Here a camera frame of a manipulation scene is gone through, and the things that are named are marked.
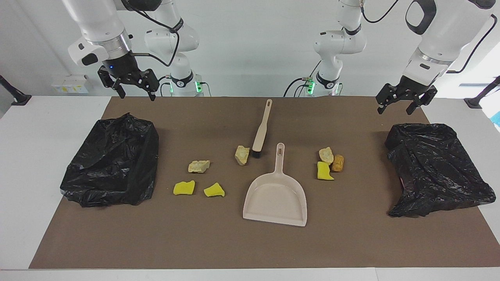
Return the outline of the black bag lined bin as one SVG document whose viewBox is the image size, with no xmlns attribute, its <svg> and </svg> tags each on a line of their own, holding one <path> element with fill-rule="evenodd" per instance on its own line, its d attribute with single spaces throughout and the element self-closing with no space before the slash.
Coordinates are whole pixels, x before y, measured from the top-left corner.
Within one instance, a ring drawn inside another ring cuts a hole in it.
<svg viewBox="0 0 500 281">
<path fill-rule="evenodd" d="M 425 217 L 496 201 L 457 133 L 446 124 L 395 124 L 385 146 L 402 186 L 391 217 Z"/>
<path fill-rule="evenodd" d="M 130 113 L 100 119 L 68 164 L 60 192 L 82 207 L 139 205 L 154 193 L 158 157 L 151 121 Z"/>
</svg>

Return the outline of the pale beige stone chunk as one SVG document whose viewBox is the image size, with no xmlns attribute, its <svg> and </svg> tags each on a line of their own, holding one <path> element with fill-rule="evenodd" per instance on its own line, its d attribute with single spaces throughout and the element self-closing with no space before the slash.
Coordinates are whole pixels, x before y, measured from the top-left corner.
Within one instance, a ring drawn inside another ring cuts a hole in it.
<svg viewBox="0 0 500 281">
<path fill-rule="evenodd" d="M 188 166 L 188 173 L 203 174 L 210 167 L 210 160 L 195 160 Z"/>
</svg>

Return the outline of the beige plastic dustpan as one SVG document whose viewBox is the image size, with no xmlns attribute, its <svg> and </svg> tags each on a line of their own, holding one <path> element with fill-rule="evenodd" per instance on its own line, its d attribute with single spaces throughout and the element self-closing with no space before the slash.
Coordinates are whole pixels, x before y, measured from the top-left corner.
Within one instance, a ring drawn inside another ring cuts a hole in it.
<svg viewBox="0 0 500 281">
<path fill-rule="evenodd" d="M 307 225 L 307 198 L 301 184 L 283 171 L 285 144 L 276 146 L 274 171 L 255 178 L 243 203 L 242 217 L 296 227 Z"/>
</svg>

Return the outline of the brown table mat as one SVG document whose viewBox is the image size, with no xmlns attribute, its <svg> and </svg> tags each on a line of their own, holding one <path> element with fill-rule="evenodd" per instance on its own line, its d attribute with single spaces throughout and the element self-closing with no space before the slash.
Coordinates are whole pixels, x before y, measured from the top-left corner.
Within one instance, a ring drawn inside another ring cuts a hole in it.
<svg viewBox="0 0 500 281">
<path fill-rule="evenodd" d="M 393 218 L 400 180 L 384 142 L 396 123 L 427 123 L 407 103 L 377 113 L 373 97 L 275 98 L 259 159 L 239 166 L 265 98 L 111 98 L 103 114 L 152 121 L 159 160 L 152 198 L 138 206 L 82 208 L 62 199 L 31 269 L 239 269 L 273 267 L 500 267 L 500 244 L 477 207 Z M 243 219 L 250 183 L 274 169 L 304 188 L 308 219 L 294 227 Z M 317 179 L 320 149 L 343 155 L 334 180 Z M 188 173 L 210 160 L 203 174 Z M 195 181 L 192 195 L 173 194 Z M 207 197 L 219 183 L 225 196 Z"/>
</svg>

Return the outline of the yellow sponge piece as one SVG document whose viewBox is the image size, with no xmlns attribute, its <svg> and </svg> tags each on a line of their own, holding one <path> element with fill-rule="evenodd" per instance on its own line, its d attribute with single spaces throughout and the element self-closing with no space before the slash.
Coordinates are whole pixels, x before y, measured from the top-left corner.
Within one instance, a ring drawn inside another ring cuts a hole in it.
<svg viewBox="0 0 500 281">
<path fill-rule="evenodd" d="M 207 187 L 204 189 L 204 194 L 207 197 L 213 197 L 213 196 L 225 196 L 225 191 L 223 190 L 223 187 L 219 183 L 214 183 L 210 187 Z"/>
<path fill-rule="evenodd" d="M 195 190 L 195 181 L 181 181 L 180 183 L 176 183 L 173 188 L 173 194 L 175 196 L 178 195 L 192 195 Z"/>
<path fill-rule="evenodd" d="M 334 180 L 330 174 L 330 165 L 327 162 L 317 162 L 317 179 L 318 180 Z"/>
</svg>

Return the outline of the beige brush black bristles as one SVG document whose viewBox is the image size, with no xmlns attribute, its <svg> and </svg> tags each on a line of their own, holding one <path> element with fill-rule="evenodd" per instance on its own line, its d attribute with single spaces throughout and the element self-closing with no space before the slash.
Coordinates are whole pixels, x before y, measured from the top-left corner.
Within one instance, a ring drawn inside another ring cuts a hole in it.
<svg viewBox="0 0 500 281">
<path fill-rule="evenodd" d="M 254 143 L 252 145 L 252 156 L 254 158 L 259 158 L 261 151 L 264 146 L 264 141 L 267 133 L 267 128 L 268 128 L 268 118 L 270 115 L 270 109 L 272 107 L 273 101 L 271 99 L 267 99 L 265 109 L 264 109 L 264 114 L 261 120 L 261 123 L 258 127 Z"/>
</svg>

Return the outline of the tan beige stone chunk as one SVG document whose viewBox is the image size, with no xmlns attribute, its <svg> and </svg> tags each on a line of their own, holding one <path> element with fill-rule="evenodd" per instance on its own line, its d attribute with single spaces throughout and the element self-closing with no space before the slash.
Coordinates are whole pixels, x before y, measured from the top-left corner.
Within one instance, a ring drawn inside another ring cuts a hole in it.
<svg viewBox="0 0 500 281">
<path fill-rule="evenodd" d="M 236 162 L 240 166 L 245 166 L 248 162 L 248 156 L 250 154 L 250 148 L 244 147 L 242 145 L 238 145 L 235 151 L 235 159 Z"/>
</svg>

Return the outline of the white wall socket box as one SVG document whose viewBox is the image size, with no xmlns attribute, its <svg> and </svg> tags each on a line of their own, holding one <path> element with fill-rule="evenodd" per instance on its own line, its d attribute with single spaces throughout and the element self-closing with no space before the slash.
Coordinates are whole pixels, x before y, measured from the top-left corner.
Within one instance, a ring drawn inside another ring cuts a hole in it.
<svg viewBox="0 0 500 281">
<path fill-rule="evenodd" d="M 89 94 L 93 88 L 86 75 L 56 76 L 51 86 L 59 94 Z"/>
</svg>

